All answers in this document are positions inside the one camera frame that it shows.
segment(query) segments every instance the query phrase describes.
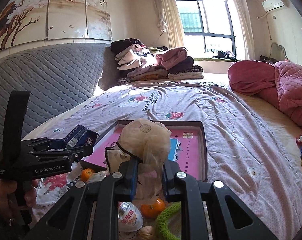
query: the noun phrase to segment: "hand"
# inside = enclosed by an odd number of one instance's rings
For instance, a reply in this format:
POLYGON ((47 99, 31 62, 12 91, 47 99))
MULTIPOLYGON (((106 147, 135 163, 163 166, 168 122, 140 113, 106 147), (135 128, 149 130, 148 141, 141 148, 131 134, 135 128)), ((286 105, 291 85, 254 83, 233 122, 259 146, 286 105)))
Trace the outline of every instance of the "hand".
MULTIPOLYGON (((38 187, 38 181, 32 181, 33 187, 38 187)), ((32 188, 32 190, 28 191, 24 195, 24 199, 26 200, 26 207, 13 207, 12 204, 8 201, 8 194, 14 193, 17 189, 17 182, 13 180, 3 180, 0 179, 0 215, 9 220, 13 218, 12 210, 13 209, 25 209, 27 207, 33 207, 36 204, 36 190, 32 188)))

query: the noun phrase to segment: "green plush hoop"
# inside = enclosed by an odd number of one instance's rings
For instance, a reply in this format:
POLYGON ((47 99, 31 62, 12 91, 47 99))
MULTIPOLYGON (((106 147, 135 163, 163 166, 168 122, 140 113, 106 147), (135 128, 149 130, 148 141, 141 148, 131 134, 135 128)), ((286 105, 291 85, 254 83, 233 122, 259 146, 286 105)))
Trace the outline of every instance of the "green plush hoop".
POLYGON ((166 208, 160 215, 158 215, 157 221, 157 229, 158 234, 163 240, 180 240, 175 235, 173 235, 167 226, 167 222, 170 217, 181 210, 181 203, 173 204, 166 208))

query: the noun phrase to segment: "orange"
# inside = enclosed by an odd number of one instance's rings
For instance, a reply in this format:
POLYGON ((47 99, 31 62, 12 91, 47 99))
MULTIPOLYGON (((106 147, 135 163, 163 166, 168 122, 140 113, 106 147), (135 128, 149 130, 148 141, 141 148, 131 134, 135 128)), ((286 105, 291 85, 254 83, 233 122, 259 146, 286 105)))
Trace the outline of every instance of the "orange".
POLYGON ((165 210, 165 203, 158 198, 153 205, 141 205, 140 210, 145 218, 157 218, 165 210))
POLYGON ((81 172, 80 178, 82 181, 87 181, 94 173, 95 171, 93 169, 85 169, 81 172))

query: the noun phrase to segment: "curtain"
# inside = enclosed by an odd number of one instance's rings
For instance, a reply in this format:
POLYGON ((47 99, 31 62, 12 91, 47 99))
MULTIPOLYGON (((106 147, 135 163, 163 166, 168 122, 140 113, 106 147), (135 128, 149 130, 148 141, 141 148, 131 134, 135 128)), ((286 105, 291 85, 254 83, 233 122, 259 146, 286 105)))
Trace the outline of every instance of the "curtain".
POLYGON ((175 0, 161 0, 167 23, 169 48, 183 47, 184 30, 175 0))
POLYGON ((158 12, 158 28, 162 33, 166 33, 167 24, 164 21, 164 8, 161 0, 154 0, 155 9, 158 12))
POLYGON ((244 39, 244 50, 245 59, 254 59, 254 41, 253 32, 251 26, 251 19, 249 14, 249 9, 246 0, 233 0, 235 8, 238 12, 238 17, 240 19, 243 39, 244 39))

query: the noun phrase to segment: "white wall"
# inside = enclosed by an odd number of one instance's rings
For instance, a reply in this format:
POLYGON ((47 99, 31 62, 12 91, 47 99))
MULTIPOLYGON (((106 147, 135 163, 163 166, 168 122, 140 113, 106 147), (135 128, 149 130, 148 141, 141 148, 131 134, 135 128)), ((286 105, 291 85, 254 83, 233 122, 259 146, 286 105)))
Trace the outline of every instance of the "white wall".
POLYGON ((161 31, 157 27, 158 17, 154 7, 153 0, 131 0, 137 38, 146 46, 153 43, 152 47, 168 47, 167 33, 161 35, 161 31))
POLYGON ((286 4, 287 9, 267 16, 272 41, 283 45, 288 59, 302 66, 302 17, 289 0, 286 4))
POLYGON ((263 16, 266 11, 264 10, 262 3, 253 0, 246 1, 252 25, 255 60, 259 60, 261 55, 269 57, 272 41, 270 40, 266 18, 260 20, 257 18, 263 16))
MULTIPOLYGON (((130 0, 110 0, 108 6, 110 8, 113 41, 137 37, 136 24, 133 19, 133 11, 131 10, 130 0)), ((108 41, 99 41, 86 38, 33 41, 1 50, 0 58, 26 49, 32 49, 52 44, 76 42, 110 43, 108 41)))

